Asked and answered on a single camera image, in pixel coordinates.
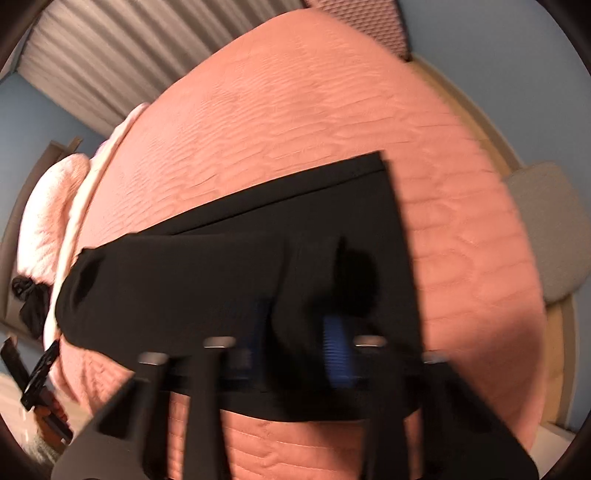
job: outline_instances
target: pink blanket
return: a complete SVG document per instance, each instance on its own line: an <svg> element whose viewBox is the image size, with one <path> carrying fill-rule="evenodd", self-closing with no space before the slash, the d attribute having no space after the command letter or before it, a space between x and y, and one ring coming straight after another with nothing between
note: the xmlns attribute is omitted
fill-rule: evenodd
<svg viewBox="0 0 591 480"><path fill-rule="evenodd" d="M308 9L275 18L164 92L115 153L77 250L374 150L384 152L401 199L426 347L446 351L530 447L544 404L545 315L517 210L478 143L437 95L400 60L328 15ZM62 343L61 380L96 411L129 372ZM177 395L171 413L170 475L177 479L187 405ZM415 466L416 420L408 428ZM225 429L235 478L357 477L357 423L287 424L225 413Z"/></svg>

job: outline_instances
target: fluffy pink pillow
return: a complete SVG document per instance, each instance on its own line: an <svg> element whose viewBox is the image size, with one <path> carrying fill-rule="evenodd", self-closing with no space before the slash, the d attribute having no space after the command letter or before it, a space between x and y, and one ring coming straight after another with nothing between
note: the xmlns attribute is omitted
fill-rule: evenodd
<svg viewBox="0 0 591 480"><path fill-rule="evenodd" d="M19 275L53 285L72 200L89 170L88 157L74 154L51 166L39 179L22 215Z"/></svg>

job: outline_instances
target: bed cover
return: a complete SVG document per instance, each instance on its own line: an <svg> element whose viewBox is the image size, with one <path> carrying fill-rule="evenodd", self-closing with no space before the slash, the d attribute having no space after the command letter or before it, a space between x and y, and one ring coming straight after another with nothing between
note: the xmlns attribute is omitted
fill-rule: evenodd
<svg viewBox="0 0 591 480"><path fill-rule="evenodd" d="M255 184L381 150L408 231L426 348L445 351L531 447L544 406L545 313L524 227L478 143L402 61L321 12L291 12L216 53L133 121L100 172L74 253ZM62 339L52 379L93 412L129 374ZM174 396L174 479L188 406ZM358 475L359 423L228 412L224 421L235 478ZM407 421L414 477L419 421Z"/></svg>

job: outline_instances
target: pink quilt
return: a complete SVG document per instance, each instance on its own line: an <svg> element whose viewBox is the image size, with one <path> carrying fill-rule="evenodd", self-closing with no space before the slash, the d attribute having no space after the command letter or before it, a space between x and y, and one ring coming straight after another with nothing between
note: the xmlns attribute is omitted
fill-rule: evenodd
<svg viewBox="0 0 591 480"><path fill-rule="evenodd" d="M88 208L77 250L238 190L381 150L414 258L428 349L447 352L525 447L544 404L544 305L517 210L478 143L401 60L313 9L275 18L179 80L136 120ZM114 342L125 339L113 338ZM129 372L62 342L61 381L96 411ZM171 413L181 477L188 399ZM417 476L417 418L408 422ZM358 423L225 413L241 480L348 480Z"/></svg>

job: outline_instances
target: beige curtain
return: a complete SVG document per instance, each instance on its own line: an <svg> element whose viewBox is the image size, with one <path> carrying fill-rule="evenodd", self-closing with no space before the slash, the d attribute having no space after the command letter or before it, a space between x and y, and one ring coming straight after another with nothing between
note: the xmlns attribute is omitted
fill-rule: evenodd
<svg viewBox="0 0 591 480"><path fill-rule="evenodd" d="M54 0L18 71L108 136L234 38L298 8L300 0Z"/></svg>

